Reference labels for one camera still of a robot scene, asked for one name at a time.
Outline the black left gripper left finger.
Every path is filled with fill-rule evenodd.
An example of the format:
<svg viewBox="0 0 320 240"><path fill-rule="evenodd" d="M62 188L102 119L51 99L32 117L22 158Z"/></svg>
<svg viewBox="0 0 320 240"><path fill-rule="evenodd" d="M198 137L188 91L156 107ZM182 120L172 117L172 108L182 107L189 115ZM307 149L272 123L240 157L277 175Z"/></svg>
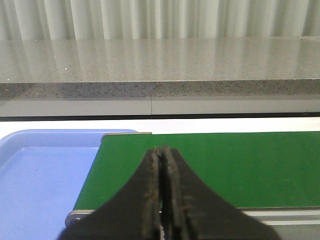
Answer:
<svg viewBox="0 0 320 240"><path fill-rule="evenodd" d="M68 226L60 240L159 240L160 163L146 151L125 185L93 213Z"/></svg>

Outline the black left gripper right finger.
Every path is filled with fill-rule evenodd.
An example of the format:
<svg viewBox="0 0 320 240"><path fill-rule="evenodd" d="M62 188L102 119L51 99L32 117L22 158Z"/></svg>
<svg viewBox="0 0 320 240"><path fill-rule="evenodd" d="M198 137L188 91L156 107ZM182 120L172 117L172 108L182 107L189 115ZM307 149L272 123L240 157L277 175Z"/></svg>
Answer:
<svg viewBox="0 0 320 240"><path fill-rule="evenodd" d="M279 240L271 227L220 197L175 148L163 145L162 225L167 240Z"/></svg>

